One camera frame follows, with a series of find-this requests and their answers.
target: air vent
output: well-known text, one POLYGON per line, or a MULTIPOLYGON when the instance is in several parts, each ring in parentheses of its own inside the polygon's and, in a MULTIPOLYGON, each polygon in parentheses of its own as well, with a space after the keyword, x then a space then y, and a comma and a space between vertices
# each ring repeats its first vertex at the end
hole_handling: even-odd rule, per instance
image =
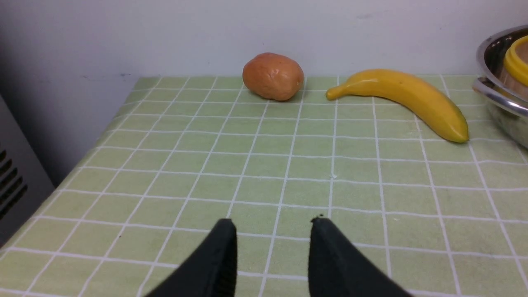
POLYGON ((24 196, 27 185, 5 150, 0 151, 0 220, 24 196))

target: banana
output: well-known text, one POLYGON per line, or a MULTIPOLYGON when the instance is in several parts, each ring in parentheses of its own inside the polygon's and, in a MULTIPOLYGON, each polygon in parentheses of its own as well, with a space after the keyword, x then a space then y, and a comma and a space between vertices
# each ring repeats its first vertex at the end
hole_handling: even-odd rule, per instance
POLYGON ((414 112, 440 137, 457 143, 469 140, 467 121, 460 109, 437 88, 408 73, 389 69, 365 70, 326 92, 328 100, 345 95, 392 100, 414 112))

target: gray appliance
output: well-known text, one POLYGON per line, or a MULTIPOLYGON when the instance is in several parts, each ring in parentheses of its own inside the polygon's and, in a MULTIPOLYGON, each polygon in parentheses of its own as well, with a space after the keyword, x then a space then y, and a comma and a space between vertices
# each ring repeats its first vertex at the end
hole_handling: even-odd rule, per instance
POLYGON ((54 187, 0 96, 0 248, 54 187))

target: brown potato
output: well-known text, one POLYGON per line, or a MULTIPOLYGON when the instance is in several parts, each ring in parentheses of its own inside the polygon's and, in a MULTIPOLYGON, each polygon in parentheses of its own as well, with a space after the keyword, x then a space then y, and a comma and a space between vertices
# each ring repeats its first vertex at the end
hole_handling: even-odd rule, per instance
POLYGON ((286 101, 303 86, 304 73, 294 60, 275 53, 262 53, 245 66, 246 87, 264 99, 286 101))

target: metal bowl rim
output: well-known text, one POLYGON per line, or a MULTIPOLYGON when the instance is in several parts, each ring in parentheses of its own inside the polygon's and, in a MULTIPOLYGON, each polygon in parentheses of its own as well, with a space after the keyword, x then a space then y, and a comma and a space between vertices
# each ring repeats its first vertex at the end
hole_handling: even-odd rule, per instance
POLYGON ((482 42, 478 48, 477 48, 477 63, 480 67, 480 70, 484 73, 484 76, 490 80, 494 85, 497 87, 503 89, 504 91, 508 92, 510 95, 516 97, 518 100, 522 102, 528 103, 527 100, 523 99, 519 94, 516 92, 510 90, 507 88, 489 69, 488 65, 486 64, 486 61, 484 60, 484 53, 486 52, 487 48, 496 41, 506 37, 507 35, 510 35, 512 33, 515 33, 517 31, 522 30, 528 30, 528 25, 522 25, 518 27, 513 27, 510 29, 506 29, 503 31, 500 31, 498 33, 493 34, 492 36, 488 37, 484 42, 482 42))

